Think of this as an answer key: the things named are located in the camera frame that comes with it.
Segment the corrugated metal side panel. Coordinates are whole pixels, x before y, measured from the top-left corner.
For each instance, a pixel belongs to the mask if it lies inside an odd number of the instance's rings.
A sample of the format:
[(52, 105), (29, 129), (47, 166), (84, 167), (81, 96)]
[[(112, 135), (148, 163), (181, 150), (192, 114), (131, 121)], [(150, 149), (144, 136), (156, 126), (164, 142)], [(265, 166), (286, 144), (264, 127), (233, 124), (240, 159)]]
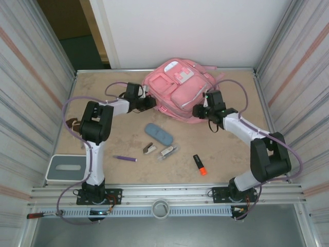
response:
[(0, 247), (20, 244), (75, 71), (36, 0), (0, 0)]
[(256, 75), (269, 125), (295, 151), (314, 241), (329, 247), (329, 0), (290, 0)]

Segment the grey round pipe fitting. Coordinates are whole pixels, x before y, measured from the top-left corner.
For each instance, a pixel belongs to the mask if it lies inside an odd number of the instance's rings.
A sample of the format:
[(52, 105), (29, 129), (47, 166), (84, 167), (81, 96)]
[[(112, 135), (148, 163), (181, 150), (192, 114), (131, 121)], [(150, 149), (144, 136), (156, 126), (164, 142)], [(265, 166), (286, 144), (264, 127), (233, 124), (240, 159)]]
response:
[(151, 207), (153, 216), (158, 220), (164, 220), (169, 216), (170, 206), (164, 199), (156, 200)]

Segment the purple pen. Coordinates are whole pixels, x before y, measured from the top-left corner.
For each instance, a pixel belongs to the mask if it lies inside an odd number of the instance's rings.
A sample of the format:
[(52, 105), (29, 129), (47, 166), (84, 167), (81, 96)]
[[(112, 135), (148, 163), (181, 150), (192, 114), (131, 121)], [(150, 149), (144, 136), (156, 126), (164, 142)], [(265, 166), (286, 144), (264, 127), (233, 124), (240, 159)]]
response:
[(137, 159), (133, 158), (133, 157), (113, 155), (113, 158), (116, 158), (118, 160), (123, 160), (123, 161), (129, 161), (129, 162), (137, 162)]

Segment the pink backpack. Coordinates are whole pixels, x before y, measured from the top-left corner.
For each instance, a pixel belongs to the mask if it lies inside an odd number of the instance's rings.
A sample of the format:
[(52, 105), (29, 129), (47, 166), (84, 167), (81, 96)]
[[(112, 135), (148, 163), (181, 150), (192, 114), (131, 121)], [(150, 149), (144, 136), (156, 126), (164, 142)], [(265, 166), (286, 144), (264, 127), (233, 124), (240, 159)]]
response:
[(193, 107), (203, 104), (203, 93), (218, 89), (215, 84), (225, 77), (224, 73), (213, 77), (208, 70), (216, 67), (173, 58), (148, 74), (142, 84), (148, 87), (148, 95), (156, 99), (155, 110), (178, 121), (198, 124), (204, 120), (193, 117)]

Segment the white door frame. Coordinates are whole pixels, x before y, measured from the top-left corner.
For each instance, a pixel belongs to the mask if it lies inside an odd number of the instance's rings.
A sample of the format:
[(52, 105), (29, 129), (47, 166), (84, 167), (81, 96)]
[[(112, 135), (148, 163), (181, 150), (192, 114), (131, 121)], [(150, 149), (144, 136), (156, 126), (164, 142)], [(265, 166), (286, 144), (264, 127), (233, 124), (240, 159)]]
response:
[(109, 64), (111, 69), (120, 69), (121, 64), (107, 18), (105, 0), (79, 0), (79, 2), (101, 61)]

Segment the white grey scale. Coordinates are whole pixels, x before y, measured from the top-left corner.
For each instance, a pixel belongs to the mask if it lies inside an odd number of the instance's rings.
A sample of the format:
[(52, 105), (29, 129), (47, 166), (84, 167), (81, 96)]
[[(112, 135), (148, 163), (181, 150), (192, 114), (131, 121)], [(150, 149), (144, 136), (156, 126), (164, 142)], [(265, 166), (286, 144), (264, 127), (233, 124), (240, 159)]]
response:
[(73, 184), (86, 178), (86, 155), (53, 155), (45, 175), (47, 184)]

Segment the blue pencil case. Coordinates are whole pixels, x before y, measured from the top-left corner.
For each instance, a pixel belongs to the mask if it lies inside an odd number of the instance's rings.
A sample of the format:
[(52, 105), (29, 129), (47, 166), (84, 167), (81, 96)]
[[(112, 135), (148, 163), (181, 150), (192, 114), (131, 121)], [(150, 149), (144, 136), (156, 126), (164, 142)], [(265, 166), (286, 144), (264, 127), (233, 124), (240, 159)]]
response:
[(144, 131), (164, 146), (170, 146), (173, 143), (173, 136), (158, 125), (149, 123), (146, 125)]

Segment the grey metal sheet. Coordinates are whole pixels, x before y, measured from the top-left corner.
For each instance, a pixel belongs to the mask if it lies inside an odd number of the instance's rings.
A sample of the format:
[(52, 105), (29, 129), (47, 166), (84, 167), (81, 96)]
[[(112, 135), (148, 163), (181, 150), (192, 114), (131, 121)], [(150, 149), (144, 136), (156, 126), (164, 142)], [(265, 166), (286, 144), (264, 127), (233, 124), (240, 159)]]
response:
[(230, 217), (112, 218), (77, 226), (41, 219), (32, 247), (306, 247), (292, 205), (263, 205)]

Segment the aluminium mounting rail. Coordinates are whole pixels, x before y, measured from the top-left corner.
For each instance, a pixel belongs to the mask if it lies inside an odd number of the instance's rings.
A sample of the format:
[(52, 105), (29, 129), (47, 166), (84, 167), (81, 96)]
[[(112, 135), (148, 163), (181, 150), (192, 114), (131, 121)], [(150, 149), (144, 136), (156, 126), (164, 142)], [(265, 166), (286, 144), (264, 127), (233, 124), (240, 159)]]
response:
[[(217, 184), (106, 184), (106, 188), (121, 188), (123, 199), (121, 206), (147, 206), (157, 199), (165, 199), (170, 205), (202, 206), (213, 204), (210, 189), (226, 187), (225, 183)], [(47, 185), (33, 188), (28, 208), (55, 207), (57, 199), (66, 187)], [(306, 197), (300, 184), (269, 183), (262, 186), (259, 204), (303, 204)]]

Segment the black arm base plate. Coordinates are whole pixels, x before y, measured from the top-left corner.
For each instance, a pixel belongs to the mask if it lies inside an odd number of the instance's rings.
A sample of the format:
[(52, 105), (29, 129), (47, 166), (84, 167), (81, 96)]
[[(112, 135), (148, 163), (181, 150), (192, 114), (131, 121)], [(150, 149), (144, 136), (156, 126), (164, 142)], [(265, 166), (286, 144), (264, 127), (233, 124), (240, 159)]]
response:
[(214, 203), (246, 203), (247, 199), (255, 202), (258, 196), (254, 188), (241, 192), (229, 187), (212, 187), (211, 192)]
[(122, 189), (106, 188), (104, 196), (98, 198), (96, 196), (87, 195), (82, 189), (77, 190), (77, 205), (120, 205), (122, 200)]

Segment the red handled tool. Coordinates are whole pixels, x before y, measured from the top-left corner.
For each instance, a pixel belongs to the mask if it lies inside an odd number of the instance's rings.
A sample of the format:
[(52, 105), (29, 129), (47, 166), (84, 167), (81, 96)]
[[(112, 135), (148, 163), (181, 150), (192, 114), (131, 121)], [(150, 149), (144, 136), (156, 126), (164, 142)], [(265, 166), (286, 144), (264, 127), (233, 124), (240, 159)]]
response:
[(42, 218), (46, 216), (61, 216), (64, 214), (63, 210), (55, 211), (55, 212), (50, 212), (50, 213), (33, 213), (33, 214), (28, 214), (27, 219), (37, 219), (37, 218)]

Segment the black orange highlighter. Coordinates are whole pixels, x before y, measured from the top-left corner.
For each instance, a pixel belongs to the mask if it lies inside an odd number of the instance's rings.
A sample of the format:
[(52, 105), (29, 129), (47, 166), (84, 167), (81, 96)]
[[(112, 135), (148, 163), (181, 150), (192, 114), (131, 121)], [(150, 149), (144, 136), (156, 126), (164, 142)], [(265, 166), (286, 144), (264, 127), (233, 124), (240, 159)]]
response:
[(201, 159), (199, 158), (199, 156), (196, 154), (196, 155), (193, 155), (193, 159), (201, 173), (201, 175), (207, 175), (207, 170), (205, 169)]

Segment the brown cloth bundle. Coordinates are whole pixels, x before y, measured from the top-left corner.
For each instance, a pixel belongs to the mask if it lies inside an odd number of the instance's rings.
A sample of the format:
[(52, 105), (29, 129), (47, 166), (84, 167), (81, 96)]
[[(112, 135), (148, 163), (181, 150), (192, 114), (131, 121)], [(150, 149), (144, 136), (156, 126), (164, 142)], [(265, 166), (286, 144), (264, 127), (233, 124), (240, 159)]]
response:
[(80, 134), (80, 125), (81, 121), (77, 118), (70, 118), (66, 121), (66, 125), (69, 128), (69, 133), (74, 135), (81, 135)]

